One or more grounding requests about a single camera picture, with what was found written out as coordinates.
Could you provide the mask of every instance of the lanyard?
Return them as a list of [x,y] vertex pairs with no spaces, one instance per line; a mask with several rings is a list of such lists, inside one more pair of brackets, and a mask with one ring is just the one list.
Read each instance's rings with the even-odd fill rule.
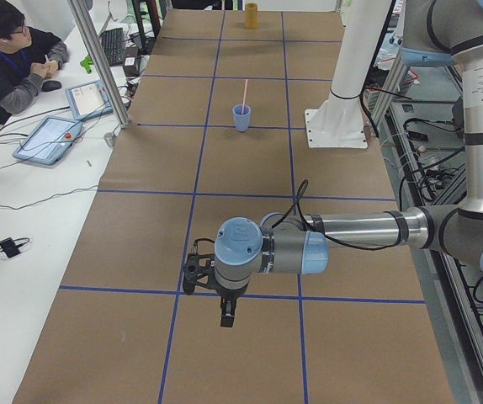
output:
[[[29,59],[26,57],[26,55],[24,54],[23,50],[20,50],[19,51],[19,54],[21,55],[21,58],[23,59],[24,61],[24,65],[27,66],[29,69],[30,69],[30,64],[29,64]],[[1,52],[0,51],[0,56],[7,62],[9,63],[9,65],[11,67],[13,67],[13,69],[19,73],[21,75],[21,78],[25,78],[29,75],[29,70],[26,71],[26,70],[23,70],[21,67],[17,66],[17,64],[12,61],[8,55],[6,55],[5,53]]]

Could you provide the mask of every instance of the pink stick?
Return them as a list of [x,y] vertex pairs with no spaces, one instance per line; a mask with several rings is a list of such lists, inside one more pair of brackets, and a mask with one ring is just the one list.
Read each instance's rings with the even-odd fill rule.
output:
[[243,102],[241,103],[241,114],[245,114],[245,97],[247,96],[247,82],[249,80],[245,79],[245,88],[243,89]]

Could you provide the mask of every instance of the keyboard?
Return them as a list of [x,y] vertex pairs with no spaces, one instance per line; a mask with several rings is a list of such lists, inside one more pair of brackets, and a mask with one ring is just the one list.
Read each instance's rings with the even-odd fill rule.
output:
[[124,30],[122,28],[107,29],[100,36],[101,46],[110,66],[121,65],[125,59]]

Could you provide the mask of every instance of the cup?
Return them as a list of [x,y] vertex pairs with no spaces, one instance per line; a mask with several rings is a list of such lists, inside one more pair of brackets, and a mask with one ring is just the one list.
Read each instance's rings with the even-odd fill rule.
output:
[[251,123],[251,107],[245,104],[243,111],[242,105],[234,105],[232,108],[232,115],[234,116],[234,126],[240,132],[245,132]]
[[258,28],[258,5],[256,3],[246,3],[245,5],[245,28]]

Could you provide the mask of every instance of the blue cup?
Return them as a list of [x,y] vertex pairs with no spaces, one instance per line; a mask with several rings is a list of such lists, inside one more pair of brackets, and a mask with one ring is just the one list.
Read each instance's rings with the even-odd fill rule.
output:
[[245,132],[251,123],[251,107],[245,104],[243,111],[242,105],[238,104],[232,108],[234,115],[234,126],[240,132]]

